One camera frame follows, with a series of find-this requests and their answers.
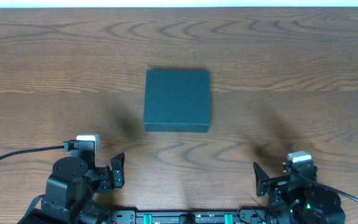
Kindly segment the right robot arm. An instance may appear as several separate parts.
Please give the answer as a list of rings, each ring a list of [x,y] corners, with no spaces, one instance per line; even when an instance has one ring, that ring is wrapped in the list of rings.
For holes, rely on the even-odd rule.
[[[268,195],[266,224],[338,224],[346,216],[339,194],[316,182],[318,168],[313,160],[288,161],[283,165],[287,175],[270,178],[253,163],[256,195]]]

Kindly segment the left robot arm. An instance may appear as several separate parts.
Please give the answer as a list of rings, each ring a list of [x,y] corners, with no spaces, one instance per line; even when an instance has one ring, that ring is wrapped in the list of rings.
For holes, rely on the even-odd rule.
[[[122,152],[110,166],[96,167],[97,140],[69,140],[61,147],[68,157],[57,160],[45,193],[33,199],[20,223],[112,223],[112,211],[101,208],[94,194],[110,194],[124,186]]]

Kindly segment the dark green box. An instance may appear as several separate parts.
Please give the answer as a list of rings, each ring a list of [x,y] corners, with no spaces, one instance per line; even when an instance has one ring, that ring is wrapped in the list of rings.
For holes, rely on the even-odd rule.
[[[148,132],[208,132],[209,72],[147,70],[143,124]]]

